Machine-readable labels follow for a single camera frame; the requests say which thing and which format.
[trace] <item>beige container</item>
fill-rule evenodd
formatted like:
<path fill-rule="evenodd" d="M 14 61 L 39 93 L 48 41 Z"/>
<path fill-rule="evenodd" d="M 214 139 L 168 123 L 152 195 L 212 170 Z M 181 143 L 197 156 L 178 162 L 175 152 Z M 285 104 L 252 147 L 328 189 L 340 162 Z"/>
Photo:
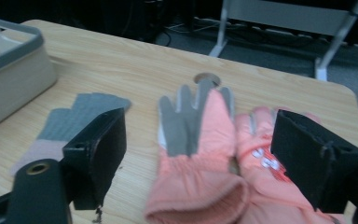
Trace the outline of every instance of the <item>beige container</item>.
<path fill-rule="evenodd" d="M 57 80 L 43 43 L 36 28 L 0 21 L 0 121 Z"/>

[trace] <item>glove cuff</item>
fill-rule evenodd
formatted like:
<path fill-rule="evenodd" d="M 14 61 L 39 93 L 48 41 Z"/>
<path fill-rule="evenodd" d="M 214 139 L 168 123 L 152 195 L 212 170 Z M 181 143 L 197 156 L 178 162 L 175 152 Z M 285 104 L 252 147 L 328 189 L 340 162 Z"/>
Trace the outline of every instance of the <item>glove cuff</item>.
<path fill-rule="evenodd" d="M 199 161 L 192 169 L 172 170 L 156 180 L 146 204 L 150 223 L 231 223 L 248 201 L 247 184 L 227 171 L 208 170 Z"/>

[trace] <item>wooden table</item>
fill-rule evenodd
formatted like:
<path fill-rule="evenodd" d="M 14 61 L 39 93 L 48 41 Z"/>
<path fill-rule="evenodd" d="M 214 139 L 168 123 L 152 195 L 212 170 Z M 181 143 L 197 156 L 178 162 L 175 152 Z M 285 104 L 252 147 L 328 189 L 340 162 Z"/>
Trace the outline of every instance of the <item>wooden table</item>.
<path fill-rule="evenodd" d="M 157 101 L 173 97 L 182 84 L 195 90 L 193 77 L 202 72 L 217 74 L 232 88 L 237 113 L 258 105 L 308 111 L 358 146 L 358 103 L 338 84 L 45 21 L 25 24 L 42 31 L 59 79 L 0 123 L 0 195 L 11 190 L 8 170 L 35 140 L 51 109 L 69 108 L 81 92 L 106 92 L 130 99 L 132 106 L 126 114 L 127 154 L 104 201 L 103 222 L 145 223 L 146 196 L 158 167 Z M 94 211 L 72 211 L 75 223 L 95 218 Z"/>

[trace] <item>pink glove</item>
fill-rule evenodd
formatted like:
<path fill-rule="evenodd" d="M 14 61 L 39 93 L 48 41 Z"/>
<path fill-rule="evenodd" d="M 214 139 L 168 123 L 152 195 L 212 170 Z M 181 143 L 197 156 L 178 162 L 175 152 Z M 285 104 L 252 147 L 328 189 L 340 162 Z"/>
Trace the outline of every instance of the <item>pink glove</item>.
<path fill-rule="evenodd" d="M 257 107 L 251 115 L 236 117 L 237 159 L 250 190 L 239 223 L 344 223 L 342 215 L 315 212 L 270 153 L 276 112 Z"/>
<path fill-rule="evenodd" d="M 176 111 L 167 98 L 159 103 L 163 137 L 158 179 L 145 209 L 150 223 L 233 223 L 244 209 L 247 185 L 228 171 L 236 144 L 227 110 L 233 101 L 230 98 L 226 104 L 224 99 L 231 92 L 213 89 L 204 93 L 192 108 L 185 105 L 188 88 L 181 89 Z"/>

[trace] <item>table surface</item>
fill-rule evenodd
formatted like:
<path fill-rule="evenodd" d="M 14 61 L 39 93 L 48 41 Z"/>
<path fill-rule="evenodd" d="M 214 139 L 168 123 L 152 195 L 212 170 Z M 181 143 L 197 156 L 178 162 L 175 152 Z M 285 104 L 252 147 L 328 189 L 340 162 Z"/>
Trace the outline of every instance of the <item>table surface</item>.
<path fill-rule="evenodd" d="M 258 105 L 287 106 L 310 112 L 323 126 L 358 146 L 358 103 L 338 84 L 294 76 L 244 63 L 170 49 L 46 21 L 39 28 L 59 75 L 57 83 L 0 123 L 0 195 L 11 190 L 9 168 L 21 157 L 51 109 L 69 108 L 81 92 L 105 92 L 128 98 L 127 153 L 105 198 L 104 223 L 145 223 L 146 197 L 158 167 L 158 107 L 162 95 L 173 97 L 182 84 L 194 91 L 193 77 L 211 72 L 230 87 L 236 112 Z M 349 206 L 346 216 L 351 217 Z M 75 211 L 74 223 L 90 223 L 94 211 Z"/>

